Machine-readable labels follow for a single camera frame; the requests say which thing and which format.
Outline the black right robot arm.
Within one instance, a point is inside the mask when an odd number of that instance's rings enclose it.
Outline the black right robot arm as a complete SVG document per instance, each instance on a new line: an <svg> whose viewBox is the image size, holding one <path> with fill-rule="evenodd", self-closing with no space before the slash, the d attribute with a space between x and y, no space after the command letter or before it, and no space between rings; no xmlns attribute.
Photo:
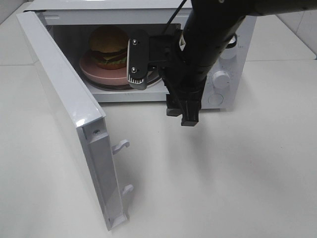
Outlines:
<svg viewBox="0 0 317 238"><path fill-rule="evenodd" d="M169 91L166 114L195 126L207 73L246 16L315 10L315 0L193 0L182 32L173 37L168 64L159 69Z"/></svg>

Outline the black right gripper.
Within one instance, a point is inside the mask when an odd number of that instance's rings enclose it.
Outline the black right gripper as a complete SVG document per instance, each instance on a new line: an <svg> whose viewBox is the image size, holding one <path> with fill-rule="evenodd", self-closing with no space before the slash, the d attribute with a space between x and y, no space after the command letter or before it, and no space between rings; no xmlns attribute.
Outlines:
<svg viewBox="0 0 317 238"><path fill-rule="evenodd" d="M195 126L199 122L200 101L206 82L206 74L186 62L174 59L158 68L169 94L166 95L166 115L179 116L182 126Z"/></svg>

